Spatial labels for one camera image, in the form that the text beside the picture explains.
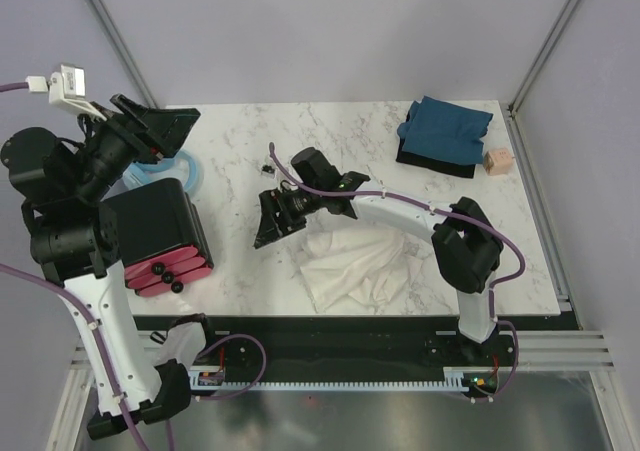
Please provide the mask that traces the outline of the white t shirt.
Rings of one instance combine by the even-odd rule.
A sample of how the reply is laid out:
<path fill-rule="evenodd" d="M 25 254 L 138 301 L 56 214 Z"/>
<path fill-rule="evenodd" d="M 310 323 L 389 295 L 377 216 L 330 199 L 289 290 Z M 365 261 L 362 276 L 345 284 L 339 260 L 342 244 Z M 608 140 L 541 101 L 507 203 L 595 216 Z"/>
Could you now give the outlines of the white t shirt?
<path fill-rule="evenodd" d="M 365 308 L 387 305 L 414 283 L 422 267 L 408 253 L 403 233 L 380 226 L 310 234 L 297 263 L 319 312 L 349 300 Z"/>

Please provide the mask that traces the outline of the black pink drawer box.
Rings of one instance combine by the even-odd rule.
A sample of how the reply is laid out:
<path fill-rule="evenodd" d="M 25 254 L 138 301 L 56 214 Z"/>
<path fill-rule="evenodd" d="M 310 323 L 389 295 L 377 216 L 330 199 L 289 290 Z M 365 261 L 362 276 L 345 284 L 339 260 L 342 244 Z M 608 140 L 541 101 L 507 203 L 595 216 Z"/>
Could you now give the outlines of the black pink drawer box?
<path fill-rule="evenodd" d="M 180 294 L 212 273 L 197 208 L 178 179 L 164 178 L 105 203 L 117 217 L 125 285 L 136 295 Z"/>

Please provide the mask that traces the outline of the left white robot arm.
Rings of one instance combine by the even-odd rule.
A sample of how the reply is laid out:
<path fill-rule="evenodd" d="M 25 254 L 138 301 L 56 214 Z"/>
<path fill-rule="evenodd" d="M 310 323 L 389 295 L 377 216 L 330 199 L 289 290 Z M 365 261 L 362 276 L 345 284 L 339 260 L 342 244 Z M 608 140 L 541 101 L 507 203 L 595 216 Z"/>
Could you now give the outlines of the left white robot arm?
<path fill-rule="evenodd" d="M 1 149 L 10 183 L 23 197 L 30 254 L 42 270 L 36 283 L 63 300 L 95 376 L 98 411 L 87 426 L 94 440 L 185 410 L 190 367 L 219 353 L 218 338 L 191 315 L 168 330 L 157 359 L 149 358 L 125 294 L 116 215 L 104 202 L 132 163 L 176 155 L 198 118 L 194 108 L 147 108 L 117 94 L 109 107 L 80 114 L 82 142 L 29 127 Z"/>

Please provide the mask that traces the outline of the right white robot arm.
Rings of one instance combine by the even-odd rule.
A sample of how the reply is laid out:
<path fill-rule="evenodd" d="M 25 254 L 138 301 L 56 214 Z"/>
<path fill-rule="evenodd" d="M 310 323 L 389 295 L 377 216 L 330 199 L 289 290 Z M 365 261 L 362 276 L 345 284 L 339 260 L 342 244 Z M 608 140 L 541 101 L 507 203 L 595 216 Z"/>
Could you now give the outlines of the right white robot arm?
<path fill-rule="evenodd" d="M 259 194 L 256 249 L 304 229 L 306 217 L 321 209 L 408 233 L 432 245 L 440 275 L 457 292 L 460 357 L 477 365 L 493 354 L 496 318 L 489 284 L 504 245 L 475 201 L 463 197 L 439 210 L 434 204 L 385 191 L 365 174 L 340 173 L 314 147 L 300 151 L 291 164 L 298 180 L 286 176 L 286 187 Z"/>

